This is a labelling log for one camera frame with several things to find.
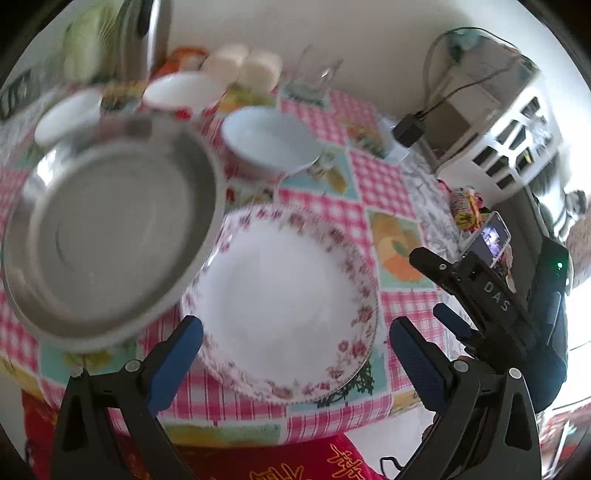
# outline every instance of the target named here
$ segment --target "stainless steel bowl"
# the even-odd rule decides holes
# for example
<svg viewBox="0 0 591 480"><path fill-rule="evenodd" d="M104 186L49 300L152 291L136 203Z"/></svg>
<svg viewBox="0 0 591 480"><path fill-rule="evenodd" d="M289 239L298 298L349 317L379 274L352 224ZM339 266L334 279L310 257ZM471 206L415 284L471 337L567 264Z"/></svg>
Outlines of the stainless steel bowl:
<svg viewBox="0 0 591 480"><path fill-rule="evenodd" d="M4 234L14 312L67 351L132 336L201 269L224 198L219 161L186 124L139 115L71 135L33 170Z"/></svg>

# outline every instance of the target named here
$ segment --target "black charger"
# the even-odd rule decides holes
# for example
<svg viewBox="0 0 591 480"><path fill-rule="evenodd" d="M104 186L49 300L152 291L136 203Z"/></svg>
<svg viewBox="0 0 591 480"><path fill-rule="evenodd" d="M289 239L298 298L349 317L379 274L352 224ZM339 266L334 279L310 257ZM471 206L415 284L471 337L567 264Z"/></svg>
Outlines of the black charger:
<svg viewBox="0 0 591 480"><path fill-rule="evenodd" d="M403 147L412 146L423 136L425 129L422 122L413 114L406 115L398 125L392 129L392 135Z"/></svg>

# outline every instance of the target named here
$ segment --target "electric kettle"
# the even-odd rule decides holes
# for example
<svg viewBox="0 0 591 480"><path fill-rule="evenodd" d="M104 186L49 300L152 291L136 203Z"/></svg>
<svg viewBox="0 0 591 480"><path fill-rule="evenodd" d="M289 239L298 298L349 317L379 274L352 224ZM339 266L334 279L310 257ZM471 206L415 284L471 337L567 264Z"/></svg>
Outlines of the electric kettle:
<svg viewBox="0 0 591 480"><path fill-rule="evenodd" d="M170 0L125 0L116 22L119 81L148 80L166 61L170 21Z"/></svg>

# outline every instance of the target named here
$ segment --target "pink floral rim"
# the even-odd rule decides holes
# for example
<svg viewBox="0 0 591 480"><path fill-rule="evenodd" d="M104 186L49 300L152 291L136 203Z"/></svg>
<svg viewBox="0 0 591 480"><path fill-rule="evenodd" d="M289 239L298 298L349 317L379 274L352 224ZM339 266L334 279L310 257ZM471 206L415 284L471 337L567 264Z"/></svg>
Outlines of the pink floral rim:
<svg viewBox="0 0 591 480"><path fill-rule="evenodd" d="M361 253L335 226L321 217L292 205L252 205L226 215L216 244L199 275L181 298L182 315L200 318L200 279L207 275L213 257L228 251L232 239L247 231L253 222L270 222L278 228L291 228L299 235L316 240L324 250L335 255L341 271L355 286L354 301L358 305L355 318L349 320L349 336L338 343L332 365L326 368L326 379L312 384L294 379L278 385L264 378L255 378L227 359L203 322L203 345L199 358L209 373L224 387L256 400L293 404L317 401L333 394L348 383L368 360L374 347L378 327L378 283Z"/></svg>

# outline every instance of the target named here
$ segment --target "small white bowl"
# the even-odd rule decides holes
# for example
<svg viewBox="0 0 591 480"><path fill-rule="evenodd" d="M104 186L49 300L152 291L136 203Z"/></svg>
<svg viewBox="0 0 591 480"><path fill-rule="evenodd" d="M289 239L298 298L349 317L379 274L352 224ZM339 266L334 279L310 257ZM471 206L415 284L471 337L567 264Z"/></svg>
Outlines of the small white bowl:
<svg viewBox="0 0 591 480"><path fill-rule="evenodd" d="M98 90L83 90L62 100L41 117L35 129L35 143L48 148L74 130L97 124L102 98Z"/></svg>
<svg viewBox="0 0 591 480"><path fill-rule="evenodd" d="M225 91L224 85L203 72L175 72L150 83L142 101L155 110L190 109L193 115L199 115L215 105Z"/></svg>
<svg viewBox="0 0 591 480"><path fill-rule="evenodd" d="M246 107L222 124L226 145L241 159L249 177L286 177L310 167L322 153L308 126L269 107Z"/></svg>

